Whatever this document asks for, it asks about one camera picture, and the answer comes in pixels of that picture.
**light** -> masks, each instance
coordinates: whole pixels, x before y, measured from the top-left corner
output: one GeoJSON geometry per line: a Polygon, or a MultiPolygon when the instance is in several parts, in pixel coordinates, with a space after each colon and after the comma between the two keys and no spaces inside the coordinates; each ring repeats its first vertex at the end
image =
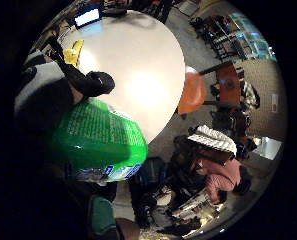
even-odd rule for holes
{"type": "Polygon", "coordinates": [[[99,11],[98,11],[98,9],[93,9],[79,17],[76,17],[75,21],[76,21],[77,26],[79,27],[81,25],[84,25],[88,22],[91,22],[91,21],[94,21],[97,19],[99,19],[99,11]]]}
{"type": "Polygon", "coordinates": [[[158,74],[137,72],[129,77],[125,94],[132,96],[136,104],[152,109],[159,107],[160,99],[169,99],[168,89],[158,74]]]}

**chair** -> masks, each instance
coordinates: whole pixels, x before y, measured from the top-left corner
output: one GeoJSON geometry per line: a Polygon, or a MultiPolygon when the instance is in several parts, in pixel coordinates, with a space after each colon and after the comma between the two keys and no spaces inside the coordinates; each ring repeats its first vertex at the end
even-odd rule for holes
{"type": "Polygon", "coordinates": [[[204,78],[193,68],[186,67],[186,80],[178,104],[178,114],[187,114],[198,110],[207,96],[204,78]]]}

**person sitting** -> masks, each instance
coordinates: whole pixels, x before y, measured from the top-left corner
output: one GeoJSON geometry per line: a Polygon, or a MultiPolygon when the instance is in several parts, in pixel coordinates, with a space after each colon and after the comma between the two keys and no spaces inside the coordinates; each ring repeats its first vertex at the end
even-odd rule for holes
{"type": "MultiPolygon", "coordinates": [[[[237,147],[231,138],[204,125],[198,127],[196,133],[188,139],[203,145],[197,150],[191,171],[197,171],[205,176],[205,189],[211,204],[216,205],[221,202],[219,190],[237,191],[239,186],[242,187],[240,192],[245,191],[245,187],[240,185],[241,182],[245,183],[242,179],[244,174],[240,171],[241,163],[235,159],[237,147]]],[[[247,181],[246,185],[249,190],[251,181],[247,181]]]]}

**round table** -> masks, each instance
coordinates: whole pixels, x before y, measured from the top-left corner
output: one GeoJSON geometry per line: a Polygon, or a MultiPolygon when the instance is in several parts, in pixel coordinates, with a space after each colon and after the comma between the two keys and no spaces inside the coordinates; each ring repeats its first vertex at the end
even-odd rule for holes
{"type": "Polygon", "coordinates": [[[80,39],[79,70],[107,72],[116,84],[98,99],[130,115],[150,143],[173,115],[185,81],[184,56],[175,36],[158,20],[128,11],[122,18],[72,27],[61,44],[71,48],[80,39]]]}

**bag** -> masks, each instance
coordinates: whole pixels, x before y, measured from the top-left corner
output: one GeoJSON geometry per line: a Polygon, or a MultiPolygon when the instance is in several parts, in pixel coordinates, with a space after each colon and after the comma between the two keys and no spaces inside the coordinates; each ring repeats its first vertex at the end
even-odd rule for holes
{"type": "Polygon", "coordinates": [[[243,104],[248,109],[258,109],[260,107],[260,96],[257,90],[246,81],[240,82],[241,96],[244,97],[243,104]]]}

